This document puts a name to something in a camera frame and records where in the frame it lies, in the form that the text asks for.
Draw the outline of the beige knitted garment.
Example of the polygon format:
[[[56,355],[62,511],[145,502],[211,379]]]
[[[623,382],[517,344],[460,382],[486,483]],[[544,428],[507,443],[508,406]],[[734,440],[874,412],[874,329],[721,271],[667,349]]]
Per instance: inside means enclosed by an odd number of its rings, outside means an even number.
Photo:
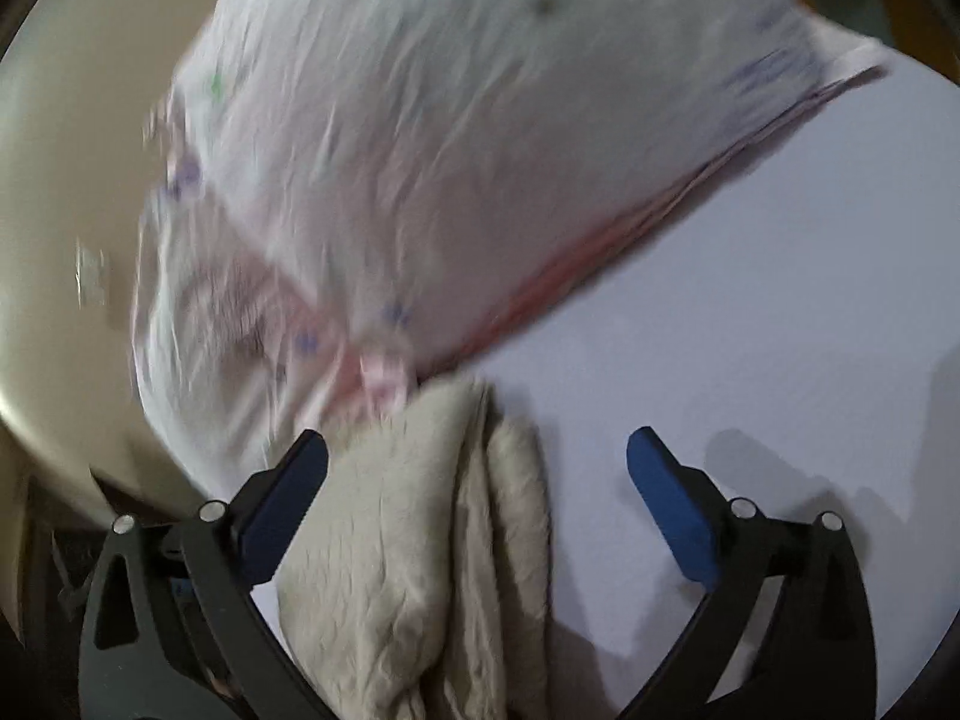
[[[544,718],[550,504],[539,436],[444,377],[329,434],[275,578],[302,676],[340,718]]]

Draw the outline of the white wall socket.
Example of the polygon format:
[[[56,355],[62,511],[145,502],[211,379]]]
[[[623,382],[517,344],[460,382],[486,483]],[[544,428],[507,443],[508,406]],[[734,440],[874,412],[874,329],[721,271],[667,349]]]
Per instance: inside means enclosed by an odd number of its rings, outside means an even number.
[[[110,260],[101,249],[91,249],[82,242],[75,249],[76,302],[80,307],[109,302]]]

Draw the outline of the pink floral pillow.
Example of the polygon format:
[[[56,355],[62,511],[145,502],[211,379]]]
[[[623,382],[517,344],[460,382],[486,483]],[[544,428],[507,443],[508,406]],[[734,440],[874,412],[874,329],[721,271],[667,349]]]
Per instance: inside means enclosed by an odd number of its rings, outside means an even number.
[[[402,408],[409,366],[350,340],[239,237],[185,141],[178,99],[151,111],[146,136],[166,176],[140,218],[133,378],[146,422],[190,484],[229,499],[302,431]]]
[[[800,0],[217,0],[164,121],[265,260],[430,367],[884,57]]]

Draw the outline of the lavender bed sheet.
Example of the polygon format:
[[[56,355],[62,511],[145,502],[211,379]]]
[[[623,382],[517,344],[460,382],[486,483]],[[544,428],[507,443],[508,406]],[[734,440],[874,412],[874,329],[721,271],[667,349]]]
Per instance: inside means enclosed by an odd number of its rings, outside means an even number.
[[[555,717],[617,715],[700,596],[628,477],[641,426],[765,514],[846,520],[893,704],[958,610],[957,86],[890,55],[472,369],[544,443]]]

